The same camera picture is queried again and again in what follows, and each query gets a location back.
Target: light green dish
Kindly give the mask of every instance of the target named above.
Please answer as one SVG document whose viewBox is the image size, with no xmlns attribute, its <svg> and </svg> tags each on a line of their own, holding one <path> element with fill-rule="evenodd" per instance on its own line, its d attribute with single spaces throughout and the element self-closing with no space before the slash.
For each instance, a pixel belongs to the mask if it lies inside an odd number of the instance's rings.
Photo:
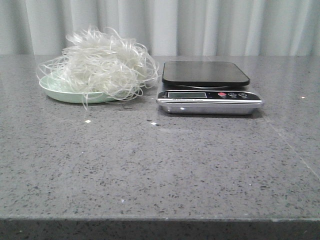
<svg viewBox="0 0 320 240">
<path fill-rule="evenodd" d="M 61 91 L 59 87 L 57 87 L 56 81 L 51 77 L 44 76 L 40 79 L 39 84 L 44 89 L 44 92 L 55 100 L 72 104 L 82 104 L 86 102 L 82 92 Z M 115 101 L 115 99 L 103 92 L 90 92 L 87 103 L 98 104 L 112 101 Z"/>
</svg>

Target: speckled quartz countertop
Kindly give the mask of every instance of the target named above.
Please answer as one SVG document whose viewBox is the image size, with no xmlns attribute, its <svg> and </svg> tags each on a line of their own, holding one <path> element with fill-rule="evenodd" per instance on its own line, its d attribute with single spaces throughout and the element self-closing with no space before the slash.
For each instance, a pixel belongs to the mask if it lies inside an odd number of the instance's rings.
<svg viewBox="0 0 320 240">
<path fill-rule="evenodd" d="M 319 239 L 320 57 L 154 57 L 235 63 L 248 116 L 168 114 L 156 87 L 87 112 L 39 86 L 53 57 L 0 56 L 0 239 Z"/>
</svg>

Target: digital scale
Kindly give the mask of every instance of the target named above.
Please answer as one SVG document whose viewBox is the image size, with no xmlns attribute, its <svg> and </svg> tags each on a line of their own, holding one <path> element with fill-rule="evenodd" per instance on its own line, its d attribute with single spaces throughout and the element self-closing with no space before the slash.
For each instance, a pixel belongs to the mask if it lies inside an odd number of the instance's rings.
<svg viewBox="0 0 320 240">
<path fill-rule="evenodd" d="M 264 104 L 249 83 L 231 62 L 169 61 L 156 101 L 172 114 L 248 115 Z"/>
</svg>

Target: gray countertop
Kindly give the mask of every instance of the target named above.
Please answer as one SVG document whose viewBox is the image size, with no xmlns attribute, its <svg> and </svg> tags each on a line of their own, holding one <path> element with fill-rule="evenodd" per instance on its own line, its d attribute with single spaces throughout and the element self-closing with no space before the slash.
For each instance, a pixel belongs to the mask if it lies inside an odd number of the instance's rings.
<svg viewBox="0 0 320 240">
<path fill-rule="evenodd" d="M 0 56 L 0 219 L 320 220 L 320 57 L 154 57 L 235 63 L 249 116 L 165 113 L 156 87 L 85 111 L 39 86 L 52 58 Z"/>
</svg>

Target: clear noodle pile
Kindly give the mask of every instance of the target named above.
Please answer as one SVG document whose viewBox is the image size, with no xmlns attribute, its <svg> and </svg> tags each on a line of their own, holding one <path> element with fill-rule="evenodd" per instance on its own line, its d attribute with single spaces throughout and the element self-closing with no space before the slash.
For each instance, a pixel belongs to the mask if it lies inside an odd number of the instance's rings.
<svg viewBox="0 0 320 240">
<path fill-rule="evenodd" d="M 82 93 L 86 105 L 89 93 L 100 92 L 120 101 L 142 96 L 142 87 L 151 88 L 157 82 L 159 64 L 135 39 L 122 38 L 110 27 L 107 30 L 110 33 L 90 27 L 67 35 L 74 46 L 40 64 L 38 70 L 54 79 L 55 89 Z"/>
</svg>

